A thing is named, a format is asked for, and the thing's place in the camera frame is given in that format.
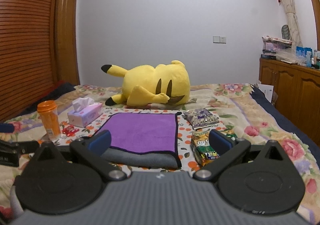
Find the purple and grey towel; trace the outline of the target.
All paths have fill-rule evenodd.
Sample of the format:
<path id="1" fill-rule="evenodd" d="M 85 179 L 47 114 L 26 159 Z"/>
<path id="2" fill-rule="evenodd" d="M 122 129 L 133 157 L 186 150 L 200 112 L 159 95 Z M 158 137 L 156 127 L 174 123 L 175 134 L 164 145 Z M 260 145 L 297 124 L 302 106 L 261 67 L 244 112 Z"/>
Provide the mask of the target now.
<path id="1" fill-rule="evenodd" d="M 116 113 L 96 134 L 108 130 L 111 145 L 101 155 L 108 162 L 141 168 L 178 169 L 178 113 Z"/>

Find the orange print white cloth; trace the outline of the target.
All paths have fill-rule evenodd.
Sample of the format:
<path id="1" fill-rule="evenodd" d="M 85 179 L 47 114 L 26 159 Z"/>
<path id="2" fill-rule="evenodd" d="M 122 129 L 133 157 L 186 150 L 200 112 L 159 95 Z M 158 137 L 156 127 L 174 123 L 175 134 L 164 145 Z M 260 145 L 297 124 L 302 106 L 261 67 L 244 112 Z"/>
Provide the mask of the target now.
<path id="1" fill-rule="evenodd" d="M 107 108 L 103 111 L 103 114 L 97 118 L 95 121 L 87 125 L 86 127 L 77 127 L 79 131 L 71 136 L 67 137 L 62 133 L 61 138 L 55 141 L 55 145 L 57 146 L 68 146 L 71 142 L 76 140 L 77 138 L 90 138 L 93 135 L 96 134 L 96 131 L 100 129 L 103 124 L 106 123 L 106 121 L 109 119 L 110 116 L 116 113 L 178 113 L 179 111 L 167 111 L 167 110 L 142 110 L 142 109 L 111 109 Z M 183 113 L 180 112 L 180 115 L 177 117 L 178 119 L 178 155 L 181 160 L 182 166 L 178 169 L 163 169 L 163 168 L 154 168 L 156 170 L 160 171 L 173 171 L 173 170 L 184 170 L 189 172 L 194 172 L 196 170 L 199 170 L 200 165 L 197 163 L 193 150 L 191 149 L 191 136 L 193 132 L 195 132 L 189 124 L 188 121 L 185 120 Z M 61 130 L 65 127 L 71 125 L 69 122 L 62 122 L 61 123 Z M 217 125 L 214 125 L 212 127 L 207 127 L 205 129 L 200 129 L 199 131 L 205 131 L 205 130 L 211 130 L 211 129 L 222 129 L 222 130 L 232 130 L 232 126 L 229 126 L 227 124 L 224 124 L 223 122 L 220 122 Z M 130 173 L 132 170 L 139 170 L 139 169 L 152 169 L 152 168 L 141 168 L 136 166 L 130 166 L 130 165 L 124 165 L 124 164 L 117 164 L 116 167 L 120 168 L 126 173 Z"/>

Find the green yellow snack bag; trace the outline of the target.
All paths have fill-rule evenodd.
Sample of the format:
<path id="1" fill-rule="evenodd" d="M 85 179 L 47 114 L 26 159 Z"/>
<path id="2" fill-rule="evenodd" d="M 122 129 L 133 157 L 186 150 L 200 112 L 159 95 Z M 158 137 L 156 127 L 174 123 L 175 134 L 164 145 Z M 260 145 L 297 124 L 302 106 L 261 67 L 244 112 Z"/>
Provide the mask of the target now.
<path id="1" fill-rule="evenodd" d="M 227 129 L 195 131 L 191 136 L 191 149 L 197 163 L 205 166 L 235 146 L 236 139 L 235 133 Z"/>

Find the red candy wrapper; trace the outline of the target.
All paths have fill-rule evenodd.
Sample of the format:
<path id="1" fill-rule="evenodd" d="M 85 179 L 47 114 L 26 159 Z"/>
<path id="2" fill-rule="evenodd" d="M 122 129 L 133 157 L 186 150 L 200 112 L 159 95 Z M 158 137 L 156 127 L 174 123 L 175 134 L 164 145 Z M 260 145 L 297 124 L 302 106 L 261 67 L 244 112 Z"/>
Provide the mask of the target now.
<path id="1" fill-rule="evenodd" d="M 66 135 L 67 137 L 71 137 L 75 135 L 79 131 L 78 128 L 74 127 L 73 125 L 69 125 L 62 129 L 62 133 Z"/>

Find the pink tissue box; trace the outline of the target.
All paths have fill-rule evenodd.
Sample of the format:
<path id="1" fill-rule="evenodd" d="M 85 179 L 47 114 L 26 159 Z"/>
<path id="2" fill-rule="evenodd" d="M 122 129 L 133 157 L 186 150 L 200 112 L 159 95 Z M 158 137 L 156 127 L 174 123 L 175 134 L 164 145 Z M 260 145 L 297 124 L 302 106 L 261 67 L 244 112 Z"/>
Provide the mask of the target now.
<path id="1" fill-rule="evenodd" d="M 77 127 L 86 127 L 103 112 L 103 104 L 92 98 L 78 98 L 72 101 L 73 109 L 67 113 L 68 121 Z"/>

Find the purple snack packet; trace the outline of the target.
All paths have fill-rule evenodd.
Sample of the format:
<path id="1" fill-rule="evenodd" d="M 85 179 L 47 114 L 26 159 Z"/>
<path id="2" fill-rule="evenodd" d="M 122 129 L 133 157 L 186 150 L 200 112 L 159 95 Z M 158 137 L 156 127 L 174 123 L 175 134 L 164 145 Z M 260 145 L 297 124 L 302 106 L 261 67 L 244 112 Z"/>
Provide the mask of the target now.
<path id="1" fill-rule="evenodd" d="M 220 123 L 219 117 L 214 116 L 208 109 L 200 108 L 186 111 L 183 113 L 186 121 L 188 121 L 194 130 L 211 127 Z"/>

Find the orange plastic cup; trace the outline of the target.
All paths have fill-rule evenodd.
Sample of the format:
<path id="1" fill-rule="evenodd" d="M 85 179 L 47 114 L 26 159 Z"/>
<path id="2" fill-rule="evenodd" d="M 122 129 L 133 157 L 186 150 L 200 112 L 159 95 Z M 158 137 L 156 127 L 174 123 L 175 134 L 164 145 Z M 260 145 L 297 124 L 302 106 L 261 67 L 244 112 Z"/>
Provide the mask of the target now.
<path id="1" fill-rule="evenodd" d="M 57 114 L 57 104 L 53 100 L 47 100 L 37 105 L 37 112 L 41 117 L 43 126 L 50 140 L 60 138 L 60 124 Z"/>

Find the white paper by bed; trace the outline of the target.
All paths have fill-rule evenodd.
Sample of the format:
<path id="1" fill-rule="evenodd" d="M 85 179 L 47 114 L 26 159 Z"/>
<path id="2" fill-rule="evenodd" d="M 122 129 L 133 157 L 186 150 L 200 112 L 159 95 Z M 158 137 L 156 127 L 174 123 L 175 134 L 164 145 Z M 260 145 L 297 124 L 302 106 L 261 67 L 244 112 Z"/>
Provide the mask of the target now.
<path id="1" fill-rule="evenodd" d="M 272 97 L 273 97 L 273 88 L 274 86 L 272 85 L 265 85 L 262 83 L 258 84 L 258 88 L 263 92 L 265 95 L 265 98 L 269 101 L 272 102 Z"/>

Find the yellow Pikachu plush toy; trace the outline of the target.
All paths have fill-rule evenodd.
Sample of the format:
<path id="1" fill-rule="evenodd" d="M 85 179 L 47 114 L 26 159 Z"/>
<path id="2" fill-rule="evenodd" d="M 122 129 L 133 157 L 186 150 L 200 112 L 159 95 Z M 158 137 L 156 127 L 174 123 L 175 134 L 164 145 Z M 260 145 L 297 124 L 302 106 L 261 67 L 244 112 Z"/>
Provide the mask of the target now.
<path id="1" fill-rule="evenodd" d="M 141 65 L 130 70 L 105 64 L 101 70 L 123 79 L 121 93 L 108 98 L 107 106 L 122 103 L 129 107 L 143 107 L 151 103 L 176 106 L 189 101 L 189 75 L 179 60 L 156 67 Z"/>

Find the wooden sideboard cabinet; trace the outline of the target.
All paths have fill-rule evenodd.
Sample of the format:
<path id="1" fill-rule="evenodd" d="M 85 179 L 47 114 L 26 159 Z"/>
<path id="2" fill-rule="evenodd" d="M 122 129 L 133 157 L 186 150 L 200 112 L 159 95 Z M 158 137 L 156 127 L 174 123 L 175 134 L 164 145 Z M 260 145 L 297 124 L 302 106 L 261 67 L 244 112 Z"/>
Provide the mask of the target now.
<path id="1" fill-rule="evenodd" d="M 259 81 L 274 87 L 276 109 L 319 145 L 319 70 L 261 58 Z"/>

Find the stack of boxes on cabinet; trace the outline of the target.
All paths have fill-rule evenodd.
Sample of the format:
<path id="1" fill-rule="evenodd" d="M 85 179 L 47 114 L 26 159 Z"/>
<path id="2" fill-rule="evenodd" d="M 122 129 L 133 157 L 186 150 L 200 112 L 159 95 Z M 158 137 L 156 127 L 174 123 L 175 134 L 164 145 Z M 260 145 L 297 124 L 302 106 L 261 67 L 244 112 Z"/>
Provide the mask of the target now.
<path id="1" fill-rule="evenodd" d="M 263 36 L 263 50 L 260 55 L 262 59 L 276 60 L 277 53 L 282 50 L 291 49 L 292 41 L 282 38 Z"/>

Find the blue tissue pack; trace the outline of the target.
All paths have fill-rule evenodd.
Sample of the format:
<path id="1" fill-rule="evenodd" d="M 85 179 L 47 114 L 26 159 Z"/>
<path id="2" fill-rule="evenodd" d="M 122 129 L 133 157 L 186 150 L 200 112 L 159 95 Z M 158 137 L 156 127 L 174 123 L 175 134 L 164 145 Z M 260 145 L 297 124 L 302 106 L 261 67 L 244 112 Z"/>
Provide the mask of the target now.
<path id="1" fill-rule="evenodd" d="M 312 55 L 312 49 L 310 47 L 296 46 L 296 56 L 299 59 L 306 59 L 308 57 L 307 55 L 308 52 L 310 52 Z"/>

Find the wooden slatted wardrobe door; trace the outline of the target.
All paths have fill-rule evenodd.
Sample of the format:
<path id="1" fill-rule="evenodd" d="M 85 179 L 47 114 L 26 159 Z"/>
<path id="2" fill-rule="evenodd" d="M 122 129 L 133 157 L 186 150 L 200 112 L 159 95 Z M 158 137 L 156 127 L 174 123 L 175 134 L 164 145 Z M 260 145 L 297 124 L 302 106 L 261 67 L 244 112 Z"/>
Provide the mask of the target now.
<path id="1" fill-rule="evenodd" d="M 1 120 L 17 116 L 57 83 L 56 0 L 1 0 Z"/>

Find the white wall switch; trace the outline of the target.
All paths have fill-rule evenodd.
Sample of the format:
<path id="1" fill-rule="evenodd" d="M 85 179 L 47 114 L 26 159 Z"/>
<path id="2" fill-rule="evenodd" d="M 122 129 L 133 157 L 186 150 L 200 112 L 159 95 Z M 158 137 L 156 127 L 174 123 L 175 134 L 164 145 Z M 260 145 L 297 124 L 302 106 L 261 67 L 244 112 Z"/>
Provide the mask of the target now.
<path id="1" fill-rule="evenodd" d="M 213 43 L 226 44 L 226 36 L 213 36 Z"/>

